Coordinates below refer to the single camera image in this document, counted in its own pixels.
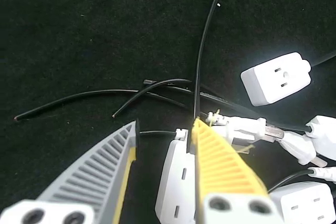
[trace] white power plug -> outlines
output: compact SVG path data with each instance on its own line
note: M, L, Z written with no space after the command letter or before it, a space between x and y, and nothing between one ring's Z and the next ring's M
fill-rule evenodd
M240 77L254 106L279 101L310 84L309 62L297 52L245 70Z
M285 224L331 224L336 220L333 198L327 184L294 183L274 190L270 197Z
M298 159L300 165L309 162L325 167L328 163L316 156L316 151L311 138L291 131L285 131L283 138L278 140L282 148Z
M307 126L312 131L306 132L313 142L317 153L336 160L336 119L328 116L315 116Z

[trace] extension cord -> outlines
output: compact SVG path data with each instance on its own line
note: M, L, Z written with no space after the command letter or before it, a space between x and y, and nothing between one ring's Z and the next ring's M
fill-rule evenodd
M299 182L270 193L285 224L331 224L336 220L333 198L327 184Z
M309 62L298 52L245 70L240 77L253 106L277 102L310 84Z

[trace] outlet slot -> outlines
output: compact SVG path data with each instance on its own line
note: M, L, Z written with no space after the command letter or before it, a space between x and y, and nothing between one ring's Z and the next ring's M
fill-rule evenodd
M183 168L182 180L185 180L185 174L187 173L187 168Z
M175 213L174 213L174 218L177 218L179 216L178 211L180 210L180 206L175 207Z

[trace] white electrical connector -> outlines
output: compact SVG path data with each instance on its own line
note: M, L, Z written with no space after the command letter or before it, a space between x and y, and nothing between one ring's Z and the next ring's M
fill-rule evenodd
M278 140L279 144L287 152L298 159L299 164L307 165L309 162L325 167L327 163L316 157L316 151L311 141L311 138L306 135L299 135L294 132L285 131L282 139Z
M209 112L206 122L212 123L213 129L230 144L234 138L253 143L258 140L274 142L283 137L283 130L266 125L266 119L229 117Z
M240 77L254 106L279 101L310 84L309 62L297 52L245 70Z
M327 184L294 183L279 187L269 196L285 224L331 224L336 220L333 198Z
M336 119L328 116L315 116L307 126L312 131L306 132L313 142L317 153L336 160Z
M326 167L326 168L309 167L308 169L314 171L313 174L308 174L310 177L322 178L326 181L330 181L336 184L336 167Z

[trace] black wire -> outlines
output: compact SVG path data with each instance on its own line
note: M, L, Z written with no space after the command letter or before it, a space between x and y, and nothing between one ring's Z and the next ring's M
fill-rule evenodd
M268 122L278 128L281 128L283 130L288 130L288 131L303 131L303 132L311 132L312 129L309 126L295 126L295 125L288 125L288 124L282 124L282 123L276 123L273 121L269 121Z
M147 135L168 135L168 136L175 136L175 131L141 131L141 136L147 136Z
M181 83L191 83L191 81L190 80L182 79ZM183 89L183 88L175 87L175 86L165 86L165 87L169 88L169 89L171 89L173 91L177 91L177 92L181 92L181 93L186 93L186 94L189 94L189 95L193 94L193 92L191 90L188 90L188 89ZM93 96L99 96L99 95L107 95L107 94L114 94L114 93L132 94L132 93L138 93L138 90L105 89L105 90L88 91L88 92L73 94L73 95L70 95L70 96L58 99L56 101L49 102L47 104L44 104L42 106L39 106L39 107L34 108L32 110L29 110L27 112L24 112L24 113L22 113L20 115L17 115L16 117L14 117L14 120L15 121L19 121L19 120L24 119L24 118L29 118L29 117L31 117L31 116L33 116L35 114L45 112L45 111L47 111L47 110L49 110L49 109L51 109L53 107L56 107L58 105L62 105L62 104L65 104L65 103L68 103L68 102L71 102L71 101L75 101L75 100L79 100L79 99L85 99L87 97L93 97ZM177 102L177 101L175 101L173 99L161 96L159 94L147 92L147 93L145 93L145 95L147 95L149 97L152 97L152 98L156 98L156 99L161 100L161 101L165 101L165 102L171 103L173 105L179 106L180 108L189 110L189 108L185 104L182 104L182 103ZM239 104L236 104L234 102L230 102L230 101L227 101L225 99L222 99L222 98L219 98L219 97L207 94L207 93L203 93L203 92L201 92L200 95L204 99L208 99L208 100L210 100L212 102L215 102L215 103L217 103L219 105L222 105L222 106L225 106L225 107L230 108L232 110L235 110L237 112L240 112L240 113L245 114L247 116L250 116L252 118L262 117L257 112L255 112L253 110L250 110L250 109L248 109L246 107L243 107L243 106L241 106ZM201 112L201 116L203 116L203 117L206 118L207 114L204 113L204 112ZM279 128L286 129L286 130L311 132L311 128L308 127L308 126L298 127L298 126L293 126L293 125L283 125L283 124L279 124L279 123L276 123L276 122L272 122L270 120L268 120L268 122L271 123L271 124L273 124L273 125L275 125L275 126L277 126L277 127L279 127Z
M303 175L308 175L308 174L313 174L314 171L313 170L301 170L297 173L293 173L291 175L289 175L288 177L284 178L283 180L281 180L279 183L277 183L276 185L274 185L273 187L271 187L268 190L268 193L271 193L272 191L274 191L275 189L279 188L280 186L283 186L284 184L286 184L287 182L297 178L297 177L301 177Z
M144 79L143 82L142 82L142 84L144 84L145 86L147 86L147 85L153 84L155 82L156 81L154 81L154 80ZM186 79L185 83L186 84L190 84L190 83L192 83L192 81ZM175 86L175 85L174 84L168 84L166 86L171 87L171 86ZM206 92L208 92L208 93L210 93L210 94L214 94L217 97L221 97L221 95L217 91L215 91L214 89L212 89L209 86L204 85L202 83L201 83L201 89L204 90L204 91L206 91Z
M49 109L51 109L55 106L62 105L64 103L68 103L68 102L71 102L71 101L74 101L74 100L84 99L84 98L87 98L87 97L92 97L92 96L96 96L96 95L115 94L115 93L137 93L137 92L138 92L138 90L129 90L129 89L105 89L105 90L96 90L96 91L88 91L88 92L73 94L73 95L70 95L68 97L63 97L63 98L58 99L56 101L49 102L47 104L44 104L42 106L39 106L39 107L34 108L32 110L29 110L27 112L24 112L20 115L17 115L16 117L14 117L14 120L19 121L21 119L31 117L35 114L47 111L47 110L49 110ZM159 94L148 92L148 93L145 93L145 95L147 95L149 97L152 97L152 98L156 98L156 99L165 101L165 102L169 102L171 104L177 105L181 108L184 108L184 109L188 110L188 107L186 105L184 105L180 102L177 102L175 100L172 100L170 98L163 97Z
M202 54L204 49L204 43L206 39L206 35L210 26L212 15L215 11L215 8L217 6L218 0L213 0L208 16L206 18L206 22L204 24L204 29L201 37L200 47L198 49L197 54L197 62L196 62L196 71L195 71L195 88L194 88L194 119L196 119L199 116L199 112L201 109L200 105L200 84L201 84L201 61L202 61Z
M155 83L155 81L153 80L145 80L144 84L148 84L148 83ZM184 80L184 83L191 83L191 80ZM185 94L193 94L193 92L189 89L184 89L184 88L180 88L180 87L176 87L176 86L172 86L172 85L166 85L164 86L164 88L170 89L172 91L177 91L180 93L185 93ZM214 93L215 91L211 90L209 87L204 86L205 89L209 90L210 92ZM236 104L232 101L228 101L225 100L221 97L216 97L214 95L211 94L207 94L204 92L200 92L200 96L201 98L207 99L211 102L217 103L219 105L222 105L224 107L227 107L229 109L232 109L234 111L237 111L245 116L251 117L251 118L264 118L263 115L259 114L258 112L255 112L249 108L246 108L244 106L241 106L239 104ZM311 127L309 126L295 126L295 125L288 125L288 124L283 124L283 123L278 123L272 120L267 120L267 122L269 124L272 124L278 128L281 128L283 130L290 130L290 131L302 131L302 132L311 132Z
M310 64L310 66L314 67L317 66L319 64L322 64L324 62L326 62L327 60L330 60L332 58L336 57L336 50L333 52L330 52L324 56L322 56L321 58L319 58L317 61L312 61L312 63Z
M146 88L140 90L137 92L134 96L132 96L130 99L128 99L123 105L120 106L120 108L117 109L117 111L114 112L112 117L116 117L122 110L124 110L129 104L131 104L133 101L135 101L138 97L141 95L145 94L146 92L167 84L171 83L185 83L187 80L186 79L168 79L168 80L163 80L163 81L158 81L156 83L153 83L151 85L148 85Z

